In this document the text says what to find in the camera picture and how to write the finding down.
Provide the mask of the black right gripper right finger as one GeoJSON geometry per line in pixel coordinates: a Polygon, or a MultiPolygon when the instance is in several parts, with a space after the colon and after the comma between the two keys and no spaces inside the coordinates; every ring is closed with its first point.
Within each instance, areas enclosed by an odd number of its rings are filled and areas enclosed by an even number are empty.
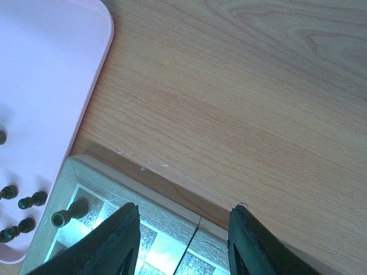
{"type": "Polygon", "coordinates": [[[231,274],[319,274],[241,204],[230,212],[227,248],[231,274]]]}

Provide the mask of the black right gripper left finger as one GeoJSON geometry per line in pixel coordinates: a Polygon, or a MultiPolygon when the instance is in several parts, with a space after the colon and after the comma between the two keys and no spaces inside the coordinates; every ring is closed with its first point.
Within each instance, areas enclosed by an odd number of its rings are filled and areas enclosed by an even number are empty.
{"type": "Polygon", "coordinates": [[[134,274],[139,244],[139,208],[129,202],[29,274],[134,274]]]}

